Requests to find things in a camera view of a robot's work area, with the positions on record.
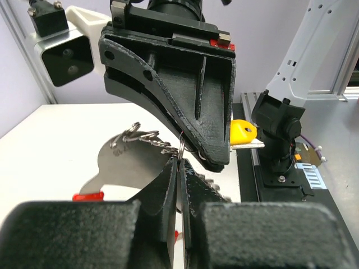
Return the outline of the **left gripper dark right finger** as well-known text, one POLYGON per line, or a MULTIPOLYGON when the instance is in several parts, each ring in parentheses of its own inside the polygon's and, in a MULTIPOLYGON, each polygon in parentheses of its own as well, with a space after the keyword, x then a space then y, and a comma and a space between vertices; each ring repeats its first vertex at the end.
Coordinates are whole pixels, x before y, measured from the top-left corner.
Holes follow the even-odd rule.
POLYGON ((357 268, 323 205, 226 201, 187 159, 179 165, 186 268, 357 268))

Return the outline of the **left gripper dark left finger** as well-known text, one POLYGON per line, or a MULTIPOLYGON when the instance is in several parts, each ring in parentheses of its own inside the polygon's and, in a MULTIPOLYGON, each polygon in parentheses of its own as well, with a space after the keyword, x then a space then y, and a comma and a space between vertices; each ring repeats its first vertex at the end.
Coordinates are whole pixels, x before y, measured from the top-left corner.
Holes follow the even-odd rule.
POLYGON ((125 202, 25 202, 1 228, 2 268, 172 268, 176 162, 125 202))

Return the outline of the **steel key holder red handle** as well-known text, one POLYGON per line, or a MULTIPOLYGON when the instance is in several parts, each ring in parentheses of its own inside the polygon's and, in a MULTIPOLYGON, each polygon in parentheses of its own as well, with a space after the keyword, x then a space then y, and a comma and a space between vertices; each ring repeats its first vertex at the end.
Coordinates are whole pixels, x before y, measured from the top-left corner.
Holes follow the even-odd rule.
POLYGON ((180 162, 186 160, 183 138, 177 149, 162 141, 159 131, 143 132, 140 127, 136 122, 102 146, 98 153, 98 174, 73 195, 74 201, 102 201, 104 185, 143 189, 160 174, 170 158, 179 156, 180 162))

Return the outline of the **yellow key tag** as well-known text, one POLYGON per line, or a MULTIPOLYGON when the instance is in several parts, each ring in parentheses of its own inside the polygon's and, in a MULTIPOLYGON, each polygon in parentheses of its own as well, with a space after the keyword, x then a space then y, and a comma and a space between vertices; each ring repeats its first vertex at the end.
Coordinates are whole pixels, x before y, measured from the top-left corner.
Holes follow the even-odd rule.
POLYGON ((242 119, 231 121, 229 143, 231 150, 265 147, 265 144, 257 138, 257 128, 252 123, 242 119))

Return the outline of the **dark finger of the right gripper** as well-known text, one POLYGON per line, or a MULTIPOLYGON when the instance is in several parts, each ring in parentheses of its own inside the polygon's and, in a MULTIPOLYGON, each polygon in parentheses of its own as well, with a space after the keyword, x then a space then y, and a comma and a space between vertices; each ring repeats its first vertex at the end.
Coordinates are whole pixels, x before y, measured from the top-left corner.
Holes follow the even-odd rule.
POLYGON ((106 26, 98 42, 107 93, 146 109, 202 164, 229 163, 236 61, 210 45, 219 35, 215 26, 176 38, 106 26))
POLYGON ((137 79, 108 68, 107 93, 150 112, 174 135, 183 137, 199 163, 209 171, 227 164, 227 100, 216 78, 200 82, 195 75, 170 70, 152 80, 137 79))

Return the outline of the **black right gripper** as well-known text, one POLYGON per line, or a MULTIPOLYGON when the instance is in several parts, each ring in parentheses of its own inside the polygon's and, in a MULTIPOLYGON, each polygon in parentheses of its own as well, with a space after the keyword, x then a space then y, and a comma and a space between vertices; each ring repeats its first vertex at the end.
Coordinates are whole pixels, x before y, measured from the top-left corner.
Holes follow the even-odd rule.
POLYGON ((202 1, 111 1, 109 39, 129 50, 234 50, 228 32, 205 21, 202 1))

